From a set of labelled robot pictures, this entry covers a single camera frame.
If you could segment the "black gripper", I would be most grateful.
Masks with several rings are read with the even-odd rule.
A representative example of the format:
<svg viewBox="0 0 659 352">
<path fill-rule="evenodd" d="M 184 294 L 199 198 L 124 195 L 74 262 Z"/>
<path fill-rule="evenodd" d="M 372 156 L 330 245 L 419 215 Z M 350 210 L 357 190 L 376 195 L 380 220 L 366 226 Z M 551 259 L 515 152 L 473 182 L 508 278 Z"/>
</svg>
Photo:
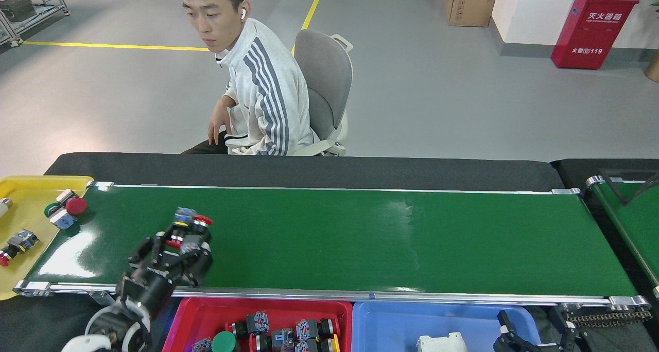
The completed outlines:
<svg viewBox="0 0 659 352">
<path fill-rule="evenodd" d="M 209 244 L 181 246 L 181 232 L 157 232 L 129 254 L 129 266 L 134 270 L 122 275 L 117 294 L 140 303 L 150 319 L 156 319 L 182 277 L 192 287 L 199 287 L 212 263 Z"/>
</svg>

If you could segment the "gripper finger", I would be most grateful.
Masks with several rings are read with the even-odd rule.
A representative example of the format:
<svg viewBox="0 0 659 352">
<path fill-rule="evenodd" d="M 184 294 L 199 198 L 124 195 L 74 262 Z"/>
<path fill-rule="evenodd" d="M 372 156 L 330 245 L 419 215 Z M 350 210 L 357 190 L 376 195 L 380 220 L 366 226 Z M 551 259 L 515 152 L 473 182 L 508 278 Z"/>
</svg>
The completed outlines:
<svg viewBox="0 0 659 352">
<path fill-rule="evenodd" d="M 557 351 L 574 351 L 577 345 L 577 330 L 576 326 L 568 321 L 565 312 L 557 307 L 551 308 L 550 321 L 561 335 Z"/>
<path fill-rule="evenodd" d="M 497 319 L 500 324 L 500 334 L 493 344 L 494 351 L 541 351 L 539 346 L 527 342 L 518 335 L 505 311 L 500 311 Z"/>
</svg>

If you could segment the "person's right hand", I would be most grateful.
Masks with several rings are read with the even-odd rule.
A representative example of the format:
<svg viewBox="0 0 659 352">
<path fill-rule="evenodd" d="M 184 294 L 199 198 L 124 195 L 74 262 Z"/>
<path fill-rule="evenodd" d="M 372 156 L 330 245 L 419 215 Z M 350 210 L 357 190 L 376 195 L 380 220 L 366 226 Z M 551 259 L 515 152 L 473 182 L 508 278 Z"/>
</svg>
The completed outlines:
<svg viewBox="0 0 659 352">
<path fill-rule="evenodd" d="M 207 130 L 209 145 L 219 145 L 222 128 L 224 128 L 226 134 L 232 134 L 229 110 L 234 105 L 235 102 L 230 97 L 222 97 L 217 101 L 210 117 Z"/>
</svg>

